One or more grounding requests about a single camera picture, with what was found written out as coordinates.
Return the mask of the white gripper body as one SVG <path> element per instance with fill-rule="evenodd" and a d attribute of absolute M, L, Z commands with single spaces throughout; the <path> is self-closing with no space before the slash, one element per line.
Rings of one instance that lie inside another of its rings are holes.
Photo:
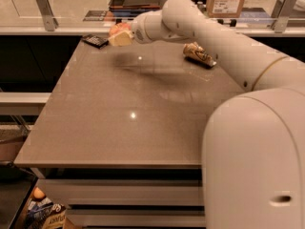
<path fill-rule="evenodd" d="M 136 16 L 131 22 L 131 29 L 133 38 L 141 44 L 149 42 L 149 37 L 145 31 L 145 19 L 146 15 L 144 13 Z"/>

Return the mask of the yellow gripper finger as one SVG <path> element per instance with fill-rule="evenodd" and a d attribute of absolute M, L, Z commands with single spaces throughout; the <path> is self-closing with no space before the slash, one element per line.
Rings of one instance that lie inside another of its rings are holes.
<path fill-rule="evenodd" d="M 132 33 L 130 31 L 119 31 L 110 36 L 108 40 L 115 47 L 128 46 L 132 43 Z"/>

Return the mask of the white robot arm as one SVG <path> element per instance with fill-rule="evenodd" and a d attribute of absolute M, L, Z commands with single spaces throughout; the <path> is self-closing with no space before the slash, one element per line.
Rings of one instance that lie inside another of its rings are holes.
<path fill-rule="evenodd" d="M 244 89 L 221 104 L 203 135 L 207 229 L 305 229 L 303 62 L 167 0 L 111 27 L 114 45 L 190 38 Z"/>

